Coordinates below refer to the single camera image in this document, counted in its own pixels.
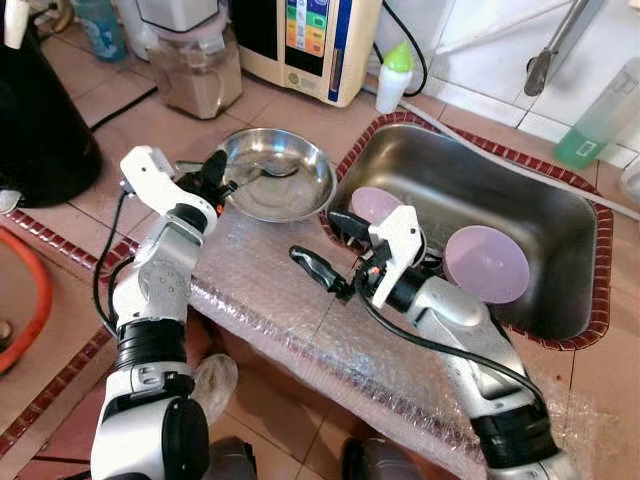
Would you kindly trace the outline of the dark robot left foot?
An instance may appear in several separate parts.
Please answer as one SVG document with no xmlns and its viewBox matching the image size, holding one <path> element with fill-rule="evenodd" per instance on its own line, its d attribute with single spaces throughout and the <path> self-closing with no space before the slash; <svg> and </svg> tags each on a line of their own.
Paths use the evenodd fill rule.
<svg viewBox="0 0 640 480">
<path fill-rule="evenodd" d="M 252 445 L 238 436 L 227 436 L 211 443 L 209 467 L 202 480 L 257 480 Z"/>
</svg>

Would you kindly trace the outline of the teal plastic bottle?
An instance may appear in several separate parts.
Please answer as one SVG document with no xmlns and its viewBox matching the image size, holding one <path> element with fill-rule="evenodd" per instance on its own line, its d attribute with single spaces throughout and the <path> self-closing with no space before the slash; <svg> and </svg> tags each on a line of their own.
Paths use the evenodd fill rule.
<svg viewBox="0 0 640 480">
<path fill-rule="evenodd" d="M 70 0 L 70 4 L 97 59 L 114 63 L 127 58 L 127 36 L 111 0 Z"/>
</svg>

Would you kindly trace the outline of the blender jar with brown powder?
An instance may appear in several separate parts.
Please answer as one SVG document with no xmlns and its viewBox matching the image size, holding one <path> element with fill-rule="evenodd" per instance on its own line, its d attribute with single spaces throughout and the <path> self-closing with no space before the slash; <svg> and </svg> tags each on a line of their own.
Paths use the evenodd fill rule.
<svg viewBox="0 0 640 480">
<path fill-rule="evenodd" d="M 207 120 L 242 95 L 239 45 L 224 0 L 134 0 L 161 100 Z"/>
</svg>

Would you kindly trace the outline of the stainless steel sink basin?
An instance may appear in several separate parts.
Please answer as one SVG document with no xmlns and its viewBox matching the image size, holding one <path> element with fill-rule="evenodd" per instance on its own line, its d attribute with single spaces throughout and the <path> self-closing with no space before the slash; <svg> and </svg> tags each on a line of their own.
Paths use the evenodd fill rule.
<svg viewBox="0 0 640 480">
<path fill-rule="evenodd" d="M 495 319 L 552 349 L 586 348 L 607 333 L 607 207 L 511 172 L 411 123 L 372 129 L 346 163 L 332 209 L 348 210 L 358 187 L 375 187 L 416 207 L 430 247 L 443 247 L 470 225 L 515 239 L 530 262 L 531 283 L 520 300 L 493 306 Z"/>
</svg>

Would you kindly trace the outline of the crumpled clear plastic bag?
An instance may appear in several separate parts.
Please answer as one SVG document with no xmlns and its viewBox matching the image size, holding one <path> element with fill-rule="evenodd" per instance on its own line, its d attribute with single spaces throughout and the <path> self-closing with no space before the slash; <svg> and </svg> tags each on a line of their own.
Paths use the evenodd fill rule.
<svg viewBox="0 0 640 480">
<path fill-rule="evenodd" d="M 238 380 L 236 361 L 225 353 L 210 355 L 196 367 L 192 398 L 200 403 L 210 426 L 227 410 L 230 399 L 236 392 Z"/>
</svg>

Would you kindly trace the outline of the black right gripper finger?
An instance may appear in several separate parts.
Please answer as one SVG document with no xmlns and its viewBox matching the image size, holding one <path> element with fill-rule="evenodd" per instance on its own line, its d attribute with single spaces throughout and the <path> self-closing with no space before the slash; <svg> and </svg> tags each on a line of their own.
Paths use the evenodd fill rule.
<svg viewBox="0 0 640 480">
<path fill-rule="evenodd" d="M 301 246 L 289 248 L 291 260 L 300 265 L 317 284 L 324 288 L 328 294 L 333 294 L 339 301 L 349 301 L 353 296 L 353 287 L 329 264 L 323 257 L 314 251 Z"/>
<path fill-rule="evenodd" d="M 361 216 L 343 210 L 326 212 L 326 220 L 343 246 L 370 246 L 370 223 Z"/>
</svg>

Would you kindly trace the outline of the dark robot foot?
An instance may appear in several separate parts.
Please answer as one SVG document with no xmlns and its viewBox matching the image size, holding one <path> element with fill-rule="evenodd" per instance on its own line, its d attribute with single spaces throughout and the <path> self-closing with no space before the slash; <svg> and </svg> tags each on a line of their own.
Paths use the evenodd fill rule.
<svg viewBox="0 0 640 480">
<path fill-rule="evenodd" d="M 257 480 L 252 445 L 238 436 L 227 436 L 211 443 L 209 467 L 202 480 Z"/>
<path fill-rule="evenodd" d="M 420 467 L 393 443 L 349 438 L 340 460 L 342 480 L 426 480 Z"/>
</svg>

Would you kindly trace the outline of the cream water ionizer appliance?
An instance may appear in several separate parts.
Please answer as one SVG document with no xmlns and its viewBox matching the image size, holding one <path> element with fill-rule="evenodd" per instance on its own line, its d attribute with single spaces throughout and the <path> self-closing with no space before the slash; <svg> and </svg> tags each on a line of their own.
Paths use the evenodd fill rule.
<svg viewBox="0 0 640 480">
<path fill-rule="evenodd" d="M 246 72 L 346 108 L 365 82 L 383 0 L 229 0 Z"/>
</svg>

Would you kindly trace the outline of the black electric kettle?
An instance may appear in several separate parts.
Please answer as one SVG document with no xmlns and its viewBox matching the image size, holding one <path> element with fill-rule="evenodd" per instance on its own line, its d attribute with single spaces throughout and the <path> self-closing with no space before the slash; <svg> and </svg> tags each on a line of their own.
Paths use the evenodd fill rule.
<svg viewBox="0 0 640 480">
<path fill-rule="evenodd" d="M 101 177 L 99 143 L 84 123 L 36 33 L 4 45 L 0 22 L 0 195 L 18 209 L 65 204 Z"/>
</svg>

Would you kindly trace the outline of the clear bubble wrap sheet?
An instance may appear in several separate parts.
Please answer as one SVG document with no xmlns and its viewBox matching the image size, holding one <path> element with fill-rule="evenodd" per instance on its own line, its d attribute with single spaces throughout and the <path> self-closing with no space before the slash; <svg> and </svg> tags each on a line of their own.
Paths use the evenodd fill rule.
<svg viewBox="0 0 640 480">
<path fill-rule="evenodd" d="M 357 300 L 342 305 L 289 259 L 293 244 L 343 273 L 355 255 L 316 218 L 268 223 L 229 207 L 207 239 L 192 305 L 298 379 L 463 479 L 485 463 L 445 367 L 428 349 L 381 329 Z"/>
</svg>

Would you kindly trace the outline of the white plastic jug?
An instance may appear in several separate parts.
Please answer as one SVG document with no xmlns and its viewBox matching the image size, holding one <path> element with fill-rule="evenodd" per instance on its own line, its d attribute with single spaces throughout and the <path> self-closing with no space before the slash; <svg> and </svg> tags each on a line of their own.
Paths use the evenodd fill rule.
<svg viewBox="0 0 640 480">
<path fill-rule="evenodd" d="M 113 0 L 128 41 L 128 49 L 137 58 L 148 61 L 148 47 L 156 44 L 156 35 L 143 22 L 137 0 Z"/>
</svg>

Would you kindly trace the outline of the small white bottle green cap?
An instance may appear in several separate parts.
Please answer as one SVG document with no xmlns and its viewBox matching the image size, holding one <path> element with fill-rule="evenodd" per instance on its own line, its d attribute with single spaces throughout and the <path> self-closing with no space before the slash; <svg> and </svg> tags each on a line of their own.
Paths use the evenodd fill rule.
<svg viewBox="0 0 640 480">
<path fill-rule="evenodd" d="M 380 114 L 390 114 L 397 109 L 413 78 L 413 64 L 413 50 L 407 41 L 401 42 L 384 55 L 376 91 L 376 110 Z"/>
</svg>

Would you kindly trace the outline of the stainless steel spoon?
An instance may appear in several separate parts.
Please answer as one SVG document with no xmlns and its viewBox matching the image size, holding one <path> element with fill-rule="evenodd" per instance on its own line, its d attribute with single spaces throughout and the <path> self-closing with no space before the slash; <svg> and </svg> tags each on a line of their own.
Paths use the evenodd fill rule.
<svg viewBox="0 0 640 480">
<path fill-rule="evenodd" d="M 192 161 L 178 161 L 174 164 L 175 172 L 179 174 L 195 173 L 204 166 L 202 163 L 192 163 Z M 298 166 L 283 165 L 238 165 L 236 169 L 228 166 L 225 170 L 227 179 L 224 183 L 236 182 L 237 184 L 248 184 L 260 178 L 287 178 L 297 173 Z"/>
</svg>

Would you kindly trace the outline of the dark robot right foot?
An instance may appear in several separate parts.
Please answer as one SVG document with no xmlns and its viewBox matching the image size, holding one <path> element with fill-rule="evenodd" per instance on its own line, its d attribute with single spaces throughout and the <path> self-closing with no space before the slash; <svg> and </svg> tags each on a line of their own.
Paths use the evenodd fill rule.
<svg viewBox="0 0 640 480">
<path fill-rule="evenodd" d="M 393 443 L 349 438 L 340 460 L 342 480 L 426 480 L 420 467 Z"/>
</svg>

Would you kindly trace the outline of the metal faucet spout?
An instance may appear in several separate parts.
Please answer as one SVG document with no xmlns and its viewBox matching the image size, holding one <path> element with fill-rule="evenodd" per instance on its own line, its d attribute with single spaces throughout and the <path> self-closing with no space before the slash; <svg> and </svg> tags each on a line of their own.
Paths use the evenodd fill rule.
<svg viewBox="0 0 640 480">
<path fill-rule="evenodd" d="M 573 28 L 579 23 L 582 13 L 588 9 L 590 1 L 591 0 L 573 0 L 570 4 L 570 9 L 568 9 L 566 15 L 564 15 L 564 19 L 558 24 L 556 32 L 550 37 L 548 45 L 545 46 L 538 55 L 529 60 L 529 63 L 526 65 L 527 78 L 524 84 L 524 93 L 526 96 L 535 97 L 543 92 L 554 61 L 556 61 L 563 45 L 566 44 L 566 40 L 570 37 Z"/>
</svg>

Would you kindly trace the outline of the shallow stainless steel dish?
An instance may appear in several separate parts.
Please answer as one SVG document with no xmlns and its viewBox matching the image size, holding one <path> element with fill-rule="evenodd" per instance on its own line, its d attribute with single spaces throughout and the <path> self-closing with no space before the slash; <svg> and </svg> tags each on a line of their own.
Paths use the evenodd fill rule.
<svg viewBox="0 0 640 480">
<path fill-rule="evenodd" d="M 230 134 L 219 143 L 227 151 L 228 166 L 298 166 L 287 178 L 260 178 L 239 188 L 229 204 L 243 214 L 271 223 L 306 219 L 323 211 L 337 192 L 337 174 L 332 159 L 314 142 L 291 131 L 248 128 Z"/>
</svg>

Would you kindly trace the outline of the light purple plastic bowl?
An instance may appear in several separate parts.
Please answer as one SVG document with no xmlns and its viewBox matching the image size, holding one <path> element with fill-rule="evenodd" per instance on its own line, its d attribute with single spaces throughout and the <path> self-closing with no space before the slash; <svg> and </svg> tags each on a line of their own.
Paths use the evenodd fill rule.
<svg viewBox="0 0 640 480">
<path fill-rule="evenodd" d="M 490 305 L 515 302 L 530 287 L 529 259 L 502 230 L 458 229 L 445 242 L 443 255 L 445 278 Z"/>
<path fill-rule="evenodd" d="M 349 198 L 349 211 L 367 221 L 369 225 L 381 223 L 390 212 L 402 206 L 404 202 L 393 193 L 378 187 L 358 187 Z"/>
</svg>

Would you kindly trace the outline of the dish soap bottle blue cap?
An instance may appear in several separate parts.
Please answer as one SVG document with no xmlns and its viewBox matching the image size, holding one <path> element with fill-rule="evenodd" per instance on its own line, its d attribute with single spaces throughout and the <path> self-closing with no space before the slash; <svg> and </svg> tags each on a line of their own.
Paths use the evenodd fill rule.
<svg viewBox="0 0 640 480">
<path fill-rule="evenodd" d="M 556 146 L 558 163 L 580 169 L 598 159 L 639 111 L 640 58 L 628 60 Z"/>
</svg>

